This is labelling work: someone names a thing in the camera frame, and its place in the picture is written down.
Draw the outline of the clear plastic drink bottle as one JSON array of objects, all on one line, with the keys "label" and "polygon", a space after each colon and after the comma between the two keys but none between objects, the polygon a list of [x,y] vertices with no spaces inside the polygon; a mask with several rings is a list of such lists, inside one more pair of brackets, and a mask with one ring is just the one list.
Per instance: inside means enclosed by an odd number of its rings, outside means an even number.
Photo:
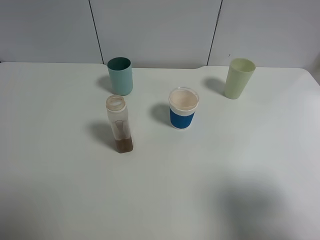
[{"label": "clear plastic drink bottle", "polygon": [[131,152],[134,146],[124,98],[120,95],[109,96],[106,100],[106,110],[117,151],[121,154]]}]

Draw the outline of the white cup with blue sleeve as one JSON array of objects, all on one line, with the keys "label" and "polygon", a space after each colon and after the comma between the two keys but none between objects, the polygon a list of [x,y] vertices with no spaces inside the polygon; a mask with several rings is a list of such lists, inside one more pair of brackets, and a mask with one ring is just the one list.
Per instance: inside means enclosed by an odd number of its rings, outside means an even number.
[{"label": "white cup with blue sleeve", "polygon": [[199,95],[190,88],[177,87],[168,97],[171,125],[176,129],[187,129],[199,104]]}]

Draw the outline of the teal plastic cup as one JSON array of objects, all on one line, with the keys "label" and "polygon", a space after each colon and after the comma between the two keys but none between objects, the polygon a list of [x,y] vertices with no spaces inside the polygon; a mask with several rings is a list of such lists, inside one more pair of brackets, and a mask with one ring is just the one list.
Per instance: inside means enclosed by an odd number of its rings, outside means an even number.
[{"label": "teal plastic cup", "polygon": [[115,57],[107,63],[113,92],[126,96],[133,90],[132,63],[128,58]]}]

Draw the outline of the pale green plastic cup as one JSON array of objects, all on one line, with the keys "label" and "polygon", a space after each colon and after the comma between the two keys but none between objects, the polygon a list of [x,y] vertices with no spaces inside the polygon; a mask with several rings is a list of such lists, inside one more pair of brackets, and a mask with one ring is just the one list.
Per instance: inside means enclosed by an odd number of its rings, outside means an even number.
[{"label": "pale green plastic cup", "polygon": [[229,64],[224,87],[224,95],[232,100],[238,99],[249,82],[256,65],[246,58],[235,58]]}]

